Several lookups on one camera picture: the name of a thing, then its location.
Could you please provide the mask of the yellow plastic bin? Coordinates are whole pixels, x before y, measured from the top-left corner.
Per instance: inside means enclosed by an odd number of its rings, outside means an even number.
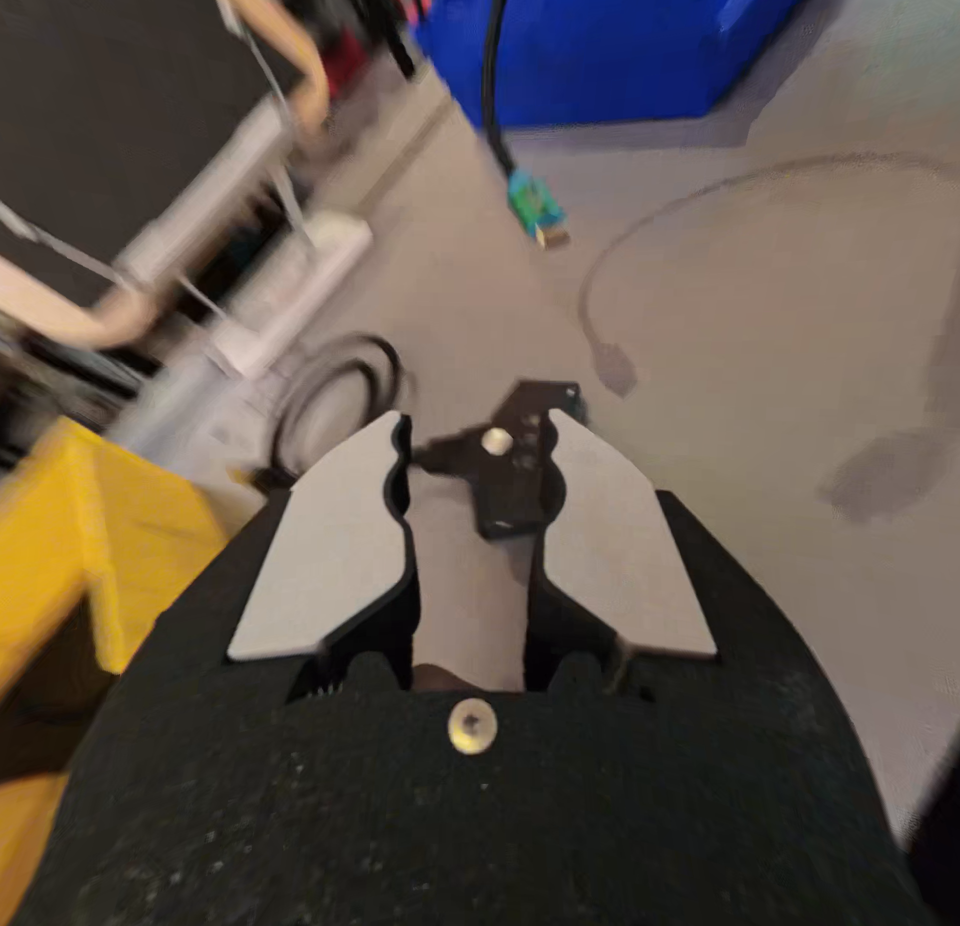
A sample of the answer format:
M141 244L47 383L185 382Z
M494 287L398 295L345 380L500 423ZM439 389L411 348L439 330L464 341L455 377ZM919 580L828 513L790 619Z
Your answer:
M2 924L40 864L103 696L226 544L208 502L67 419L2 480Z

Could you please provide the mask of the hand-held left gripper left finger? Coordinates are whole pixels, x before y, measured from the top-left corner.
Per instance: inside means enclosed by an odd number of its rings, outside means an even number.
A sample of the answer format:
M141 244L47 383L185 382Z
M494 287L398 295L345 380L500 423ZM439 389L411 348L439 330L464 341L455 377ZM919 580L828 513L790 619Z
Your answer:
M307 657L318 679L346 678L381 653L413 680L418 571L410 504L410 418L389 410L334 447L289 490L226 649L234 664Z

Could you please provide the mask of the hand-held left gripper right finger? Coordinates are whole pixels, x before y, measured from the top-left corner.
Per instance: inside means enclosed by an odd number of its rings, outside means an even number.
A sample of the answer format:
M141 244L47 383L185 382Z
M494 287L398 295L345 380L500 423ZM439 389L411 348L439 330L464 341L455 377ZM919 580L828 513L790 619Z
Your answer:
M534 540L525 689L585 654L608 680L636 656L716 662L716 642L651 481L566 412L550 409L546 522Z

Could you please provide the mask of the wooden-framed black book stand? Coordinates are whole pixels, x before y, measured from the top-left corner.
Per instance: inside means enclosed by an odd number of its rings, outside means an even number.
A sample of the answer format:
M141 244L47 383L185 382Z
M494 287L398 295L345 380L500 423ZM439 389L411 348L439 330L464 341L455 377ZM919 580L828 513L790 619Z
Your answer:
M2 319L136 343L334 92L283 0L1 0Z

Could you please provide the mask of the black hdmi switch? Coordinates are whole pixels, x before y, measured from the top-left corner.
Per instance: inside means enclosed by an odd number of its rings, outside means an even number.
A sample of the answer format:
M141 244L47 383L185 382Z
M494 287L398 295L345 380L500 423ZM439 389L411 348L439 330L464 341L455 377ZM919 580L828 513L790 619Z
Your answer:
M519 380L481 432L470 483L476 528L486 541L537 534L558 513L564 486L553 461L559 440L553 411L585 424L579 383Z

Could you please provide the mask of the blue plastic bin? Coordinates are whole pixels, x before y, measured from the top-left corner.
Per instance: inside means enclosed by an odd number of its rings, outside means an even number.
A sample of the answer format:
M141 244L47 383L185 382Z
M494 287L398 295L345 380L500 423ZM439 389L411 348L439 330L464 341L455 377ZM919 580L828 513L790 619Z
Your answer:
M504 129L706 115L801 0L508 0Z

